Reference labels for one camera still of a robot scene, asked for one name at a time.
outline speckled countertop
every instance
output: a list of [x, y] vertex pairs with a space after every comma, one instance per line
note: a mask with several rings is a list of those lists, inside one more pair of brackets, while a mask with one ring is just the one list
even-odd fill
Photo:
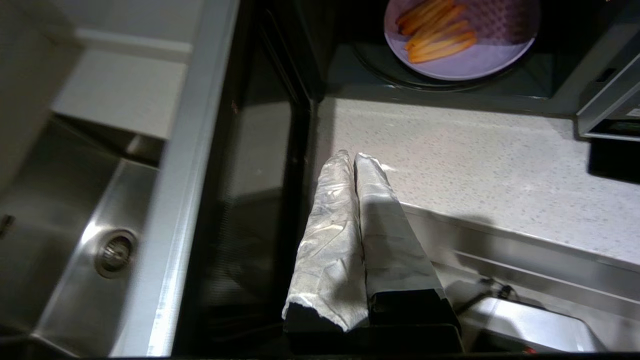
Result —
[[327, 99], [319, 157], [377, 157], [401, 202], [640, 265], [640, 186], [591, 176], [570, 120]]

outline stainless steel sink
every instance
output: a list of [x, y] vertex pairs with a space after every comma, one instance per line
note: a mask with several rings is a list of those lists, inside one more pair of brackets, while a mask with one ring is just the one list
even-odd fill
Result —
[[162, 144], [50, 121], [0, 197], [1, 353], [109, 355]]

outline metal trim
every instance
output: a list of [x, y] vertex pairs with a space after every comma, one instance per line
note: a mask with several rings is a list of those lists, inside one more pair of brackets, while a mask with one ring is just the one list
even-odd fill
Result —
[[169, 356], [239, 8], [206, 1], [111, 356]]

